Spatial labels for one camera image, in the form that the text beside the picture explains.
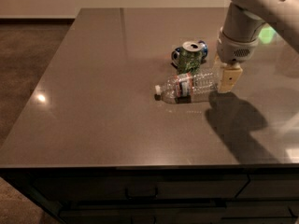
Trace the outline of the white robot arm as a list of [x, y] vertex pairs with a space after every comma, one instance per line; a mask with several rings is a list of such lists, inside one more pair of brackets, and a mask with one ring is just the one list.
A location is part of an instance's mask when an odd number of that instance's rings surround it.
[[217, 39], [219, 93], [231, 91], [239, 80], [241, 64], [252, 57], [266, 24], [299, 51], [299, 0], [230, 0]]

